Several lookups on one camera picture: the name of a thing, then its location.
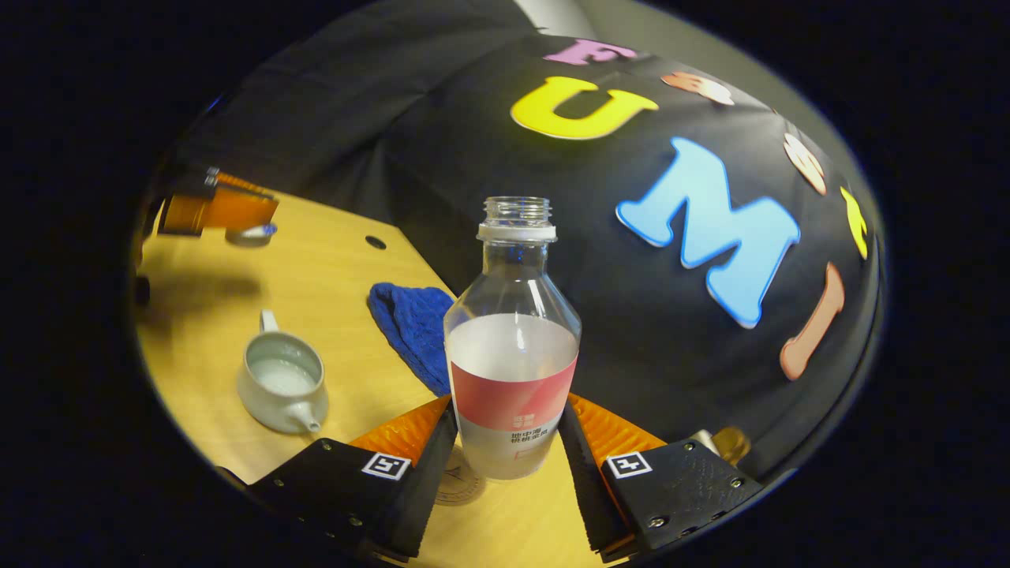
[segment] wooden table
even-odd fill
[[[448,292],[395,226],[277,197],[279,231],[267,247],[235,247],[221,229],[199,239],[155,234],[139,270],[150,280],[152,299],[137,332],[166,408],[210,464],[246,483],[319,437],[348,442],[434,398],[389,346],[366,298],[377,282]],[[387,248],[371,246],[366,235]],[[480,267],[473,269],[476,276]],[[238,398],[242,351],[264,308],[322,357],[329,413],[316,434],[273,432]],[[536,474],[489,483],[464,505],[436,504],[409,566],[603,566],[589,550],[557,435]]]

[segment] red and white label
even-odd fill
[[[506,382],[478,377],[452,365],[457,410],[468,420],[490,430],[535,429],[565,409],[576,359],[561,372],[535,381]]]

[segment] light blue letter m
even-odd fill
[[[681,264],[695,268],[736,247],[729,262],[708,271],[708,292],[741,326],[761,320],[761,301],[786,251],[800,241],[792,215],[771,197],[732,210],[726,168],[707,149],[670,139],[673,165],[640,201],[617,206],[617,218],[653,247],[674,241],[670,221],[687,205]]]

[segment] clear plastic bottle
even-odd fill
[[[540,197],[491,197],[484,270],[445,313],[445,358],[467,460],[491,479],[543,464],[579,355],[582,322],[545,272],[557,241]]]

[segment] black fabric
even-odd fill
[[[876,306],[875,227],[865,215],[872,256],[863,261],[836,188],[871,208],[869,190],[849,187],[813,140],[738,89],[728,86],[736,104],[722,106],[660,80],[702,71],[648,55],[548,62],[543,56],[572,39],[536,34],[512,2],[482,2],[481,10],[423,4],[377,3],[281,53],[183,140],[181,155],[398,225],[458,294],[480,270],[484,199],[549,198],[559,242],[548,272],[585,329],[573,391],[665,440],[736,425],[753,443],[741,469],[758,478],[772,471],[828,414],[864,353]],[[593,140],[520,127],[511,105],[551,75],[601,87],[564,103],[563,115],[592,112],[607,89],[661,109]],[[829,196],[789,162],[786,132],[820,161]],[[705,287],[708,269],[732,251],[681,266],[683,209],[672,223],[675,242],[660,250],[614,214],[670,167],[673,135],[722,159],[733,207],[770,196],[801,227],[753,329],[733,321]],[[791,383],[779,351],[816,306],[829,261],[841,274],[845,309]]]

